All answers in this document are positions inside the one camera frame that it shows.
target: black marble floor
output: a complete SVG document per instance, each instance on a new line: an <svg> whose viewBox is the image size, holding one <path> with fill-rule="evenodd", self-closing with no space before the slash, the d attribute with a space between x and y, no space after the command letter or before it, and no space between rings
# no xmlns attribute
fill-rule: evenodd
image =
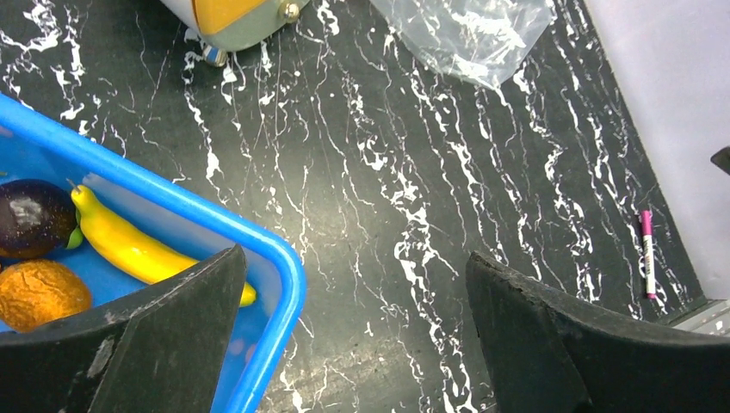
<svg viewBox="0 0 730 413"><path fill-rule="evenodd" d="M555 7L487 91L425 70L367 2L315 0L222 70L160 2L8 2L0 91L300 252L308 301L261 411L492 411L469 251L649 321L703 299L585 6Z"/></svg>

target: eggplant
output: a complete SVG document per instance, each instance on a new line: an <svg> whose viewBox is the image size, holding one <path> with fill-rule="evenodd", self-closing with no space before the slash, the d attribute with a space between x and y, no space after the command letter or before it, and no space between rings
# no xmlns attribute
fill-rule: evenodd
<svg viewBox="0 0 730 413"><path fill-rule="evenodd" d="M0 256L38 258L83 240L67 191L40 179L0 185Z"/></svg>

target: gray wall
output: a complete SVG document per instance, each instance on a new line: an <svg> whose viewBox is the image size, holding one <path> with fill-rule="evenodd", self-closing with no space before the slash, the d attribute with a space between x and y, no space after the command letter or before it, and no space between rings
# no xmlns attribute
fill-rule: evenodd
<svg viewBox="0 0 730 413"><path fill-rule="evenodd" d="M709 298L730 298L730 2L586 0Z"/></svg>

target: yellow appliance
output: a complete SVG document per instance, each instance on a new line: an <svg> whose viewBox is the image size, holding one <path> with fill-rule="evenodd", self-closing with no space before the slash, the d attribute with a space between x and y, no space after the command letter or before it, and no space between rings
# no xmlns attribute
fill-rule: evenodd
<svg viewBox="0 0 730 413"><path fill-rule="evenodd" d="M309 0L162 0L206 42L205 60L222 66L228 52L254 46L295 22Z"/></svg>

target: toy fruit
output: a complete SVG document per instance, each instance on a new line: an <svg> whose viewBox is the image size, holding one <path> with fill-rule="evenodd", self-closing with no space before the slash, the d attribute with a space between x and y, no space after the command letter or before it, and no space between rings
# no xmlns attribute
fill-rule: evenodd
<svg viewBox="0 0 730 413"><path fill-rule="evenodd" d="M0 319L26 333L91 308L91 293L65 265L30 260L0 273Z"/></svg>
<svg viewBox="0 0 730 413"><path fill-rule="evenodd" d="M78 209L81 231L94 250L132 277L154 284L198 263L138 230L105 207L90 188L76 186L71 190L71 199ZM255 300L256 290L246 283L241 305Z"/></svg>
<svg viewBox="0 0 730 413"><path fill-rule="evenodd" d="M39 179L0 185L0 256L38 258L83 240L76 208L63 189Z"/></svg>

